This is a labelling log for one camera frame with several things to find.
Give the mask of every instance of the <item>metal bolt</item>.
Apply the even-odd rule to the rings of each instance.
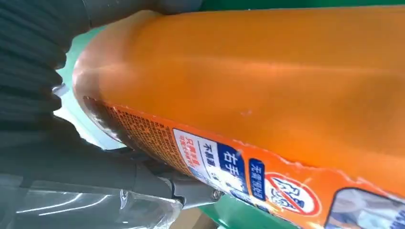
[[[221,192],[221,191],[214,190],[214,192],[212,193],[211,197],[212,197],[214,200],[219,200],[223,194],[224,194],[224,193]]]

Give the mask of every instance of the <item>product image on label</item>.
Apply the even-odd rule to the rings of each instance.
[[[340,190],[326,229],[405,229],[405,204],[356,188]]]

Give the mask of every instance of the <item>red circle sign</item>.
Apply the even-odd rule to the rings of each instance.
[[[278,173],[266,173],[266,197],[279,207],[304,216],[315,216],[321,205],[305,184]]]

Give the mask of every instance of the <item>machine part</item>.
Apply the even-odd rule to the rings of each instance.
[[[164,14],[192,12],[200,8],[202,0],[83,0],[95,28],[132,15],[138,10],[152,9]]]
[[[144,195],[173,198],[172,189],[157,176],[153,175],[146,167],[137,166],[137,176],[132,191]]]
[[[87,190],[92,191],[1,185],[0,226],[7,229],[167,229],[182,209],[181,202],[174,199],[122,189],[87,187]]]
[[[176,173],[173,167],[165,164],[162,160],[152,158],[141,149],[132,149],[129,147],[106,150],[108,154],[117,154],[119,157],[132,160],[145,166],[155,176],[172,176]]]
[[[171,179],[171,183],[173,195],[181,199],[184,209],[215,203],[222,196],[220,191],[191,177]]]

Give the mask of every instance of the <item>blue label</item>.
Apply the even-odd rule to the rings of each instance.
[[[239,191],[249,194],[246,187],[245,163],[241,154],[234,148],[218,143],[218,157],[221,170],[226,171],[240,180]]]
[[[250,189],[255,198],[266,201],[265,165],[257,159],[249,160]]]

